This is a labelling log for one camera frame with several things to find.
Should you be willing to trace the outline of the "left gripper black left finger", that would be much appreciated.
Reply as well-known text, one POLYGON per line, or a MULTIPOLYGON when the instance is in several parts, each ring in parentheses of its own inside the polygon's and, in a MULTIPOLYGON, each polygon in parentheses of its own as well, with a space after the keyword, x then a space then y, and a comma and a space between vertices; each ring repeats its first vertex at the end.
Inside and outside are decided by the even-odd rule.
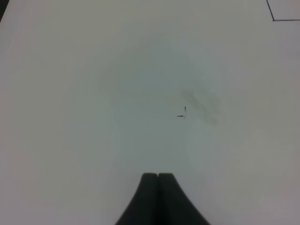
POLYGON ((154 225, 157 217, 158 175, 144 173, 116 225, 154 225))

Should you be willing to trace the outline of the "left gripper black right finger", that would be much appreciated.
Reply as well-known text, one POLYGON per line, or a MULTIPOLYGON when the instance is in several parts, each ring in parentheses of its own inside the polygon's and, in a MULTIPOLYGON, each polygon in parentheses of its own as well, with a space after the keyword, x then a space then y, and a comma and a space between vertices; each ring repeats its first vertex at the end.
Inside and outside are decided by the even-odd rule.
POLYGON ((209 222, 188 199, 172 173, 158 175, 159 225, 208 225, 209 222))

